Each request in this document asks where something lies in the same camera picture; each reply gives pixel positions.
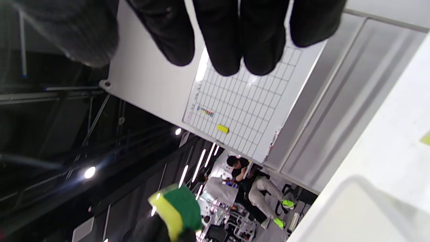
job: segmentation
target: yellow magnet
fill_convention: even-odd
[[[222,126],[221,124],[218,124],[217,129],[221,132],[228,133],[228,128],[225,126]]]
[[[424,137],[422,137],[420,141],[430,146],[430,132],[428,132]]]

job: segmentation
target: ceiling light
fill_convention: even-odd
[[[217,146],[216,147],[216,149],[215,149],[215,153],[214,153],[214,156],[216,155],[216,153],[218,152],[218,148],[219,148],[219,146]]]
[[[85,171],[84,177],[86,179],[89,179],[92,176],[94,176],[94,173],[95,173],[95,166],[92,166]]]
[[[151,211],[151,217],[154,216],[156,210],[157,210],[157,207],[153,206]]]
[[[205,167],[207,167],[209,164],[209,160],[211,159],[212,152],[214,151],[214,148],[215,148],[215,142],[212,144],[212,148],[211,148],[211,151],[209,152],[208,158],[206,160]]]
[[[202,151],[202,154],[199,159],[199,163],[197,163],[196,171],[194,172],[194,175],[193,175],[193,180],[191,182],[194,182],[194,180],[197,177],[197,173],[199,173],[200,165],[202,164],[202,160],[203,160],[203,157],[205,156],[205,152],[206,152],[206,149]]]
[[[200,193],[202,192],[203,184],[200,185],[199,191],[197,192],[196,201],[199,200]]]
[[[187,174],[187,170],[188,170],[188,165],[185,166],[184,172],[182,172],[182,177],[181,177],[181,180],[179,181],[179,187],[181,187],[182,183],[184,182],[184,178],[185,178],[185,174]]]

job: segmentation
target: grid lines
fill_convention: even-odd
[[[302,52],[287,45],[276,68],[263,77],[252,75],[243,63],[238,73],[223,77],[208,61],[188,124],[253,157]],[[213,112],[213,117],[197,111],[197,106]],[[229,133],[218,131],[218,124]]]

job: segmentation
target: white pants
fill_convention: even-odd
[[[257,178],[252,184],[251,190],[249,191],[249,201],[255,207],[258,207],[268,218],[275,219],[277,217],[275,211],[264,199],[263,194],[260,191],[267,191],[276,199],[282,202],[284,195],[281,191],[266,177]]]

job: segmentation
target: gray sleeve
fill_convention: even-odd
[[[104,0],[10,0],[67,57],[102,67],[119,42],[117,20]]]

